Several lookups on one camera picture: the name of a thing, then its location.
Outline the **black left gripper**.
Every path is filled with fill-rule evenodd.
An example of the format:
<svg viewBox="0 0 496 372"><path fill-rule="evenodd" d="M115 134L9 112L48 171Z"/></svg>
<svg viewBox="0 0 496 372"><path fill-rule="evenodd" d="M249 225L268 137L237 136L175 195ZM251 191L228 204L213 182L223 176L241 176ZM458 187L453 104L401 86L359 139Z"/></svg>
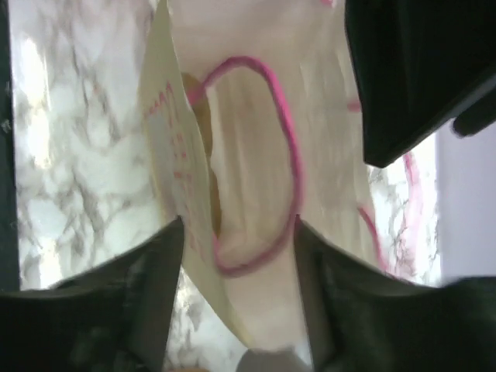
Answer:
<svg viewBox="0 0 496 372"><path fill-rule="evenodd" d="M363 115L363 156L386 167L445 122L472 136L495 121L495 1L345 5Z"/></svg>

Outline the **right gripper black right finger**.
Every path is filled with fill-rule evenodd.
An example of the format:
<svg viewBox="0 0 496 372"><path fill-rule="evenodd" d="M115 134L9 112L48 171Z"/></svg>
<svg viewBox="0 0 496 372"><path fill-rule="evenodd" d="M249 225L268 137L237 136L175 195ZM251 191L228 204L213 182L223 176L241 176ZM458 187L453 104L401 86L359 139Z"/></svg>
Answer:
<svg viewBox="0 0 496 372"><path fill-rule="evenodd" d="M294 228L302 307L316 371L493 371L495 279L439 288L381 273Z"/></svg>

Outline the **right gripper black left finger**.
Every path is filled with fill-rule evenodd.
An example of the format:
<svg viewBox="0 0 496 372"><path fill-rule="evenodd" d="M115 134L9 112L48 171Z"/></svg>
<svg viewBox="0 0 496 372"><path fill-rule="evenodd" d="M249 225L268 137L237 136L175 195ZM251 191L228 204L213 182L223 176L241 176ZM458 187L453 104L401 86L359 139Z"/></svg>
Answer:
<svg viewBox="0 0 496 372"><path fill-rule="evenodd" d="M3 371L160 371L184 249L176 218L149 240L38 291L1 295Z"/></svg>

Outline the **pink and cream paper bag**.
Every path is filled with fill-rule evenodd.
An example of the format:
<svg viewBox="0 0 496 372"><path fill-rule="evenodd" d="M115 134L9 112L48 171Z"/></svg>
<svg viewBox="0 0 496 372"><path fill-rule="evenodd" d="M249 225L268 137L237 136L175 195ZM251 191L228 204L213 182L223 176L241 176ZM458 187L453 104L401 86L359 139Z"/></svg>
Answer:
<svg viewBox="0 0 496 372"><path fill-rule="evenodd" d="M404 158L399 240L363 161L344 1L160 1L139 96L183 266L240 341L283 349L304 333L293 223L360 260L415 277L419 176Z"/></svg>

